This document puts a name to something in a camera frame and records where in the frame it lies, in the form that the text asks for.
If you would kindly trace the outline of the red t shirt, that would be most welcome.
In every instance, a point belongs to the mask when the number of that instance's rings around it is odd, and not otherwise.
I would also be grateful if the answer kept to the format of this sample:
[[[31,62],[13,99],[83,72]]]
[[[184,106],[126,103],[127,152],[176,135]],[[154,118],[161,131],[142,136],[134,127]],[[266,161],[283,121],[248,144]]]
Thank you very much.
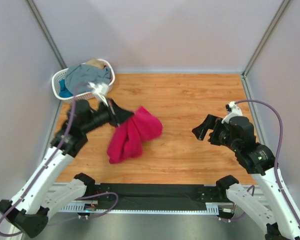
[[[110,164],[119,164],[143,154],[143,143],[162,135],[161,121],[140,106],[132,117],[117,127],[107,147]]]

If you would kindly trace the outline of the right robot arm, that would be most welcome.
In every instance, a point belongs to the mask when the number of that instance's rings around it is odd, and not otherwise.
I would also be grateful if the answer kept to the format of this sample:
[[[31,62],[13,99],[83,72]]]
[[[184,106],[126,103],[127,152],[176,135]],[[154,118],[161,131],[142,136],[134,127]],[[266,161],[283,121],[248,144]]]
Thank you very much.
[[[275,156],[265,145],[256,141],[254,126],[245,116],[220,118],[207,115],[192,129],[202,141],[211,130],[208,142],[225,146],[234,152],[238,163],[252,176],[262,191],[269,207],[247,193],[233,176],[220,179],[225,184],[226,197],[239,206],[262,230],[267,240],[300,240],[300,220],[293,215],[284,199],[284,183],[277,180]]]

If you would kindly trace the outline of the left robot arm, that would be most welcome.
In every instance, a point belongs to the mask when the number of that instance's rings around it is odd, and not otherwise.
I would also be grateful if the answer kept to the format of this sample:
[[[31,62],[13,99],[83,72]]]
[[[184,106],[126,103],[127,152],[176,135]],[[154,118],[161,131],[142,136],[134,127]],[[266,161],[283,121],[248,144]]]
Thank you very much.
[[[105,125],[119,127],[134,113],[119,107],[107,98],[91,108],[87,100],[76,100],[62,124],[42,162],[21,190],[11,199],[0,201],[2,220],[7,220],[30,238],[38,236],[50,218],[76,199],[88,199],[95,189],[95,180],[79,173],[73,180],[47,196],[47,192],[65,167],[72,162],[88,142],[87,133]]]

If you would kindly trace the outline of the grey blue shirt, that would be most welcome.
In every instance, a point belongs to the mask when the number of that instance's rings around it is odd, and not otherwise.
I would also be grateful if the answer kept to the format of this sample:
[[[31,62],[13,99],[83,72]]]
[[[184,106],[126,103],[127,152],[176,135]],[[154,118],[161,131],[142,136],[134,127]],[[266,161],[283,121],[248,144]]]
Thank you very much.
[[[111,81],[112,72],[108,66],[100,69],[87,64],[79,64],[68,68],[64,85],[74,95],[76,90],[77,94],[88,93],[91,90],[88,87],[89,82],[97,85],[100,83],[109,84]]]

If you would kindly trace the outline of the bright blue garment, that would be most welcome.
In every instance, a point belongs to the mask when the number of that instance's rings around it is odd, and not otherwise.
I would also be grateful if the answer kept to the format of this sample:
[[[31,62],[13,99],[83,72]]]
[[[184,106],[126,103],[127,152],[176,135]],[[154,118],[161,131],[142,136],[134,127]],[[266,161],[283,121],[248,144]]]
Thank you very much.
[[[73,94],[67,89],[64,79],[59,81],[59,87],[59,96],[61,98],[71,98],[73,96]]]

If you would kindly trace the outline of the beige garment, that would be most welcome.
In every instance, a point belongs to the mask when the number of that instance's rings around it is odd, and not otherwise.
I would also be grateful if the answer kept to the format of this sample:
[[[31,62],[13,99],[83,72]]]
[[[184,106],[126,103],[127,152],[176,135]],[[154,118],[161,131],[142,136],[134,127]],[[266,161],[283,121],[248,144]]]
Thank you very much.
[[[96,58],[85,62],[85,64],[88,65],[88,66],[98,68],[98,69],[104,69],[105,66],[106,66],[106,64],[103,60],[99,60],[99,59],[96,59]]]

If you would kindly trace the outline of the white plastic laundry basket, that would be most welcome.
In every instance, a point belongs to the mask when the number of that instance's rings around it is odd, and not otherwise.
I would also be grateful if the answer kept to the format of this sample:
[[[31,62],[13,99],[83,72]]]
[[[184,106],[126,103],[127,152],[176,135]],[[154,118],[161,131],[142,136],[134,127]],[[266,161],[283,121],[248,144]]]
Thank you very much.
[[[56,98],[71,104],[73,97],[77,100],[94,98],[93,89],[89,85],[108,85],[110,92],[116,76],[111,64],[104,59],[92,59],[79,65],[65,68],[55,73],[51,80],[52,90]]]

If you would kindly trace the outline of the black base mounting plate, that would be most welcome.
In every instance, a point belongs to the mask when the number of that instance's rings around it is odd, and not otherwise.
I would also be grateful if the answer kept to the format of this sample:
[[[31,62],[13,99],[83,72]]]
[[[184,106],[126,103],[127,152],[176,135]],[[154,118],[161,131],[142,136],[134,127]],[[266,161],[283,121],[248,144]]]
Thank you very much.
[[[203,184],[139,184],[139,183],[101,183],[88,188],[81,199],[94,200],[101,203],[114,204],[118,195],[118,203],[124,205],[173,205],[181,202],[186,206],[199,203],[233,203],[226,196],[226,190],[213,185]]]

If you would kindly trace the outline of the aluminium frame rail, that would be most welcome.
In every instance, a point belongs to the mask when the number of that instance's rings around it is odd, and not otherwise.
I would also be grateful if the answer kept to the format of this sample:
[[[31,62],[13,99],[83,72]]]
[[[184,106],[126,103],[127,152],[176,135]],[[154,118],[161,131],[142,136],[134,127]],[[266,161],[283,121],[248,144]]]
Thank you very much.
[[[251,89],[250,89],[250,86],[249,86],[249,83],[248,83],[248,78],[244,74],[242,74],[240,76],[240,78],[241,78],[241,82],[242,82],[242,86],[243,86],[246,98],[248,100],[252,100],[253,96],[252,96],[252,92],[251,92]],[[249,106],[249,110],[250,110],[250,113],[251,113],[251,116],[252,116],[252,120],[253,120],[253,123],[254,123],[254,128],[256,130],[258,140],[259,140],[260,143],[265,144],[266,141],[265,141],[265,138],[264,138],[264,135],[263,135],[262,126],[261,126],[261,124],[258,120],[258,115],[257,115],[258,111],[257,111],[256,105],[253,102],[248,102],[247,104]]]

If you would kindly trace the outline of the right aluminium corner post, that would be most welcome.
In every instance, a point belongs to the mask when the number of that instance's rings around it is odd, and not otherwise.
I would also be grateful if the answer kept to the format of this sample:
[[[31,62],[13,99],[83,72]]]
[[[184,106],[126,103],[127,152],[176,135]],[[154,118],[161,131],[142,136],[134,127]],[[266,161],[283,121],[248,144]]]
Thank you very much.
[[[246,67],[242,71],[241,76],[246,78],[253,68],[255,62],[257,61],[259,55],[263,51],[264,47],[266,46],[267,42],[271,38],[272,34],[275,32],[276,27],[278,26],[280,20],[288,10],[289,6],[291,5],[292,0],[282,0],[277,11],[275,12],[273,18],[271,19],[268,27],[266,28],[262,38],[260,39],[255,51],[253,52],[251,58],[249,59]]]

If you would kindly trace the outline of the aluminium corner post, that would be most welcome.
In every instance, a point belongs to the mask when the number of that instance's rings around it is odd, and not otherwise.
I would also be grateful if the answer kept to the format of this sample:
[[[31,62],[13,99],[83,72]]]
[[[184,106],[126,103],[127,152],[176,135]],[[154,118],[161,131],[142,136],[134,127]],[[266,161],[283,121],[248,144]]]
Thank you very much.
[[[263,51],[264,47],[266,46],[267,42],[271,38],[272,34],[275,32],[276,27],[278,26],[280,20],[288,10],[289,6],[291,5],[292,0],[282,0],[277,11],[275,12],[273,18],[271,19],[268,27],[266,28],[262,38],[260,39],[255,51],[253,52],[251,58],[249,59],[246,67],[242,71],[241,76],[246,78],[253,68],[255,62],[257,61],[259,55]]]
[[[27,7],[29,8],[31,14],[33,15],[35,21],[37,22],[39,29],[43,33],[43,36],[46,39],[57,63],[59,64],[59,66],[61,68],[63,68],[63,69],[67,68],[67,65],[66,65],[35,1],[34,0],[25,0],[25,3],[27,4]]]

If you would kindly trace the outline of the left aluminium corner post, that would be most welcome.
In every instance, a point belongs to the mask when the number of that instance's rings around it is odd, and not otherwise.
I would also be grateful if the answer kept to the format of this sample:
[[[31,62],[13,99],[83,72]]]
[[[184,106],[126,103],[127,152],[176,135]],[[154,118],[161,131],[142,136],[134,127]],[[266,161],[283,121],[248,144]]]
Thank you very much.
[[[63,68],[63,69],[67,68],[67,65],[66,65],[35,1],[34,0],[25,0],[25,3],[27,4],[27,7],[29,8],[31,14],[33,15],[35,21],[37,22],[39,29],[43,33],[43,36],[46,39],[57,63],[59,64],[59,66],[61,68]]]

